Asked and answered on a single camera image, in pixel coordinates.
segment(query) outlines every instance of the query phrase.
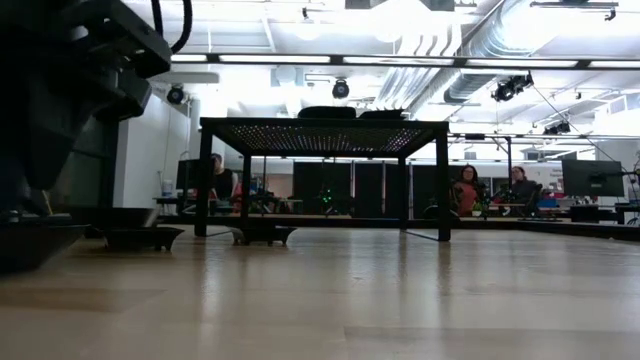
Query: ventilation duct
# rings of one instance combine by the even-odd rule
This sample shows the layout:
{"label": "ventilation duct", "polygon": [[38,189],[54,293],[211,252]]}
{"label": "ventilation duct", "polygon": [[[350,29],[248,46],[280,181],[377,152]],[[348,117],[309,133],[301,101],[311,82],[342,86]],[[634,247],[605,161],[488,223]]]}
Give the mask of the ventilation duct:
{"label": "ventilation duct", "polygon": [[[389,0],[378,11],[383,16],[395,12],[405,23],[426,23],[431,26],[418,27],[405,31],[397,55],[404,56],[451,56],[462,41],[460,24],[442,24],[437,21],[435,11],[453,11],[445,6],[448,1],[426,0]],[[373,103],[376,109],[406,109],[437,73],[435,69],[391,68],[385,82]]]}
{"label": "ventilation duct", "polygon": [[[387,0],[346,0],[347,10],[369,10],[382,4]],[[431,11],[454,11],[455,0],[420,0],[420,2]]]}
{"label": "ventilation duct", "polygon": [[[539,19],[533,14],[535,9],[531,9],[529,3],[528,0],[505,0],[478,33],[460,48],[459,55],[527,57],[547,44],[557,34],[557,22],[556,26],[552,25],[554,19],[547,16],[544,26],[540,26],[537,21]],[[411,105],[409,111],[420,117],[422,108],[433,100],[451,104],[464,103],[494,78],[494,74],[443,69]]]}

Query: person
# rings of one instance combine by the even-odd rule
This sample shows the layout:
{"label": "person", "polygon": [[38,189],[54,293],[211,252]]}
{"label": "person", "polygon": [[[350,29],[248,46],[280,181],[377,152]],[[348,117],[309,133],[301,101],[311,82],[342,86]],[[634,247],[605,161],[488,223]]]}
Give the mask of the person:
{"label": "person", "polygon": [[527,179],[527,173],[520,166],[511,168],[511,193],[514,204],[529,205],[533,194],[537,191],[538,184]]}
{"label": "person", "polygon": [[471,216],[473,204],[482,201],[484,191],[478,183],[478,172],[471,165],[466,165],[460,171],[460,178],[453,184],[454,206],[457,206],[459,216]]}
{"label": "person", "polygon": [[236,193],[238,187],[238,174],[224,168],[224,159],[220,154],[211,154],[213,160],[213,175],[215,176],[215,188],[212,189],[216,199],[228,200]]}

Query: perforated tabletop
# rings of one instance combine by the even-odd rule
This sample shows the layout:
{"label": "perforated tabletop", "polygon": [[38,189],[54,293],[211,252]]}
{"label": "perforated tabletop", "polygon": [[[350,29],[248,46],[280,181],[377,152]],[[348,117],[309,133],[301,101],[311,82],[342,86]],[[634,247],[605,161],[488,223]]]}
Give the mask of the perforated tabletop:
{"label": "perforated tabletop", "polygon": [[279,118],[200,118],[215,135],[247,156],[408,157],[446,136],[447,122]]}

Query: ceiling light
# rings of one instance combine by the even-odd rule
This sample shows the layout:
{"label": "ceiling light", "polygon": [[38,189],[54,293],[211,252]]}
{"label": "ceiling light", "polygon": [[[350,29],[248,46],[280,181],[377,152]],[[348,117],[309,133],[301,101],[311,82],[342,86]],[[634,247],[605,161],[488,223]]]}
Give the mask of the ceiling light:
{"label": "ceiling light", "polygon": [[373,65],[373,64],[384,64],[384,65],[421,65],[421,66],[451,66],[453,64],[453,59],[438,59],[438,58],[416,58],[410,56],[388,56],[388,57],[378,57],[378,56],[345,56],[344,57],[345,64],[354,64],[354,65]]}
{"label": "ceiling light", "polygon": [[527,75],[529,72],[527,70],[504,70],[504,69],[460,69],[460,72],[463,75],[504,75],[504,76],[514,76],[514,75]]}
{"label": "ceiling light", "polygon": [[589,64],[590,68],[640,69],[638,60],[596,60]]}
{"label": "ceiling light", "polygon": [[207,62],[207,55],[176,54],[171,55],[172,62]]}
{"label": "ceiling light", "polygon": [[328,56],[304,55],[220,55],[223,63],[291,63],[291,64],[328,64]]}
{"label": "ceiling light", "polygon": [[536,67],[560,67],[570,68],[578,64],[576,60],[538,60],[532,58],[518,59],[469,59],[467,66],[477,67],[502,67],[502,68],[536,68]]}

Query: white wall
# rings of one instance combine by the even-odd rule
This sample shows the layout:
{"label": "white wall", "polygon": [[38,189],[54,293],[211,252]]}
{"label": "white wall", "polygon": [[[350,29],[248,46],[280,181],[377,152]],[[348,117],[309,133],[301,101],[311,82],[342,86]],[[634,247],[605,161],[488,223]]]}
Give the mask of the white wall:
{"label": "white wall", "polygon": [[[600,111],[596,113],[594,127],[599,131],[599,133],[611,135],[639,135],[639,115],[640,109],[623,111],[613,115],[609,115],[605,111]],[[633,171],[634,166],[640,158],[640,154],[638,153],[640,151],[640,141],[637,140],[601,141],[598,142],[598,147],[614,160],[620,161],[623,168],[627,171]],[[610,161],[611,159],[609,159],[609,157],[601,150],[596,150],[596,160]],[[623,178],[623,184],[625,189],[624,199],[617,199],[613,197],[600,198],[600,204],[613,205],[619,201],[635,200],[633,193],[631,199],[628,196],[628,189],[631,186],[628,176]],[[627,220],[629,220],[631,216],[631,213],[626,214]]]}
{"label": "white wall", "polygon": [[189,118],[155,95],[144,115],[120,123],[115,207],[155,207],[162,179],[172,180],[175,188],[178,160],[189,149],[189,130]]}
{"label": "white wall", "polygon": [[[211,99],[193,99],[190,106],[190,127],[189,127],[189,156],[187,159],[200,158],[200,117],[226,117],[227,107],[223,104],[215,106]],[[213,137],[211,152],[225,157],[226,144],[217,137]]]}

